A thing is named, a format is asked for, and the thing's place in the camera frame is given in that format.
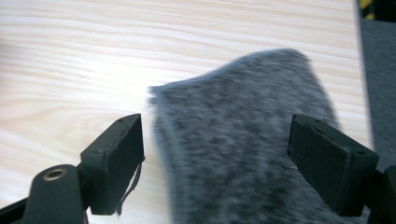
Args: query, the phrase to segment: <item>gray felt cloth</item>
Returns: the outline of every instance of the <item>gray felt cloth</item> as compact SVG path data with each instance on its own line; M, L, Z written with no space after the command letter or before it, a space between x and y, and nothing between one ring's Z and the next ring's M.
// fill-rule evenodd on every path
M396 23L361 19L361 39L378 169L396 164Z
M254 53L152 91L174 223L365 223L333 213L287 156L292 114L336 127L300 52Z

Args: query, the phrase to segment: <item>light wood grain surface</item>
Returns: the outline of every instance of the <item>light wood grain surface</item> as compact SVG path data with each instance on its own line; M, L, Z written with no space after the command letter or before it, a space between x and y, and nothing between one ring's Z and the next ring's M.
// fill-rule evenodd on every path
M0 206L26 197L40 171L77 165L115 119L141 113L140 183L121 217L90 222L171 223L148 87L259 50L304 53L343 131L369 147L354 2L0 1Z

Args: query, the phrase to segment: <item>dark gray carpet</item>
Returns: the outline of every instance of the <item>dark gray carpet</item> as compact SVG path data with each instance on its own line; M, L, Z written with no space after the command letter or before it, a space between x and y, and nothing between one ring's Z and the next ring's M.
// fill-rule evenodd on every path
M362 50L378 168L396 164L396 23L361 19Z
M292 114L336 126L298 51L258 52L152 90L175 223L365 223L334 214L286 154Z

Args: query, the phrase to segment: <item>metal screw hole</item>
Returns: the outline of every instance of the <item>metal screw hole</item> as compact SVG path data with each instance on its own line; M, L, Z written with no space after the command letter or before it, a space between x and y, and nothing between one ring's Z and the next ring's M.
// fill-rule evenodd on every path
M48 173L46 173L43 178L46 181L53 181L53 180L57 180L57 179L61 178L65 174L66 174L65 169L55 169L55 170L51 170Z

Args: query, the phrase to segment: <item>gray fabric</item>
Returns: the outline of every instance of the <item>gray fabric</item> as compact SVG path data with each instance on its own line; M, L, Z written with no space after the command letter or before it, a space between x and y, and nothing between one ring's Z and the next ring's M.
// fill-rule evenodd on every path
M378 169L396 164L396 23L361 19L364 65Z
M336 126L298 51L258 52L152 91L175 223L365 223L334 214L286 154L292 114Z

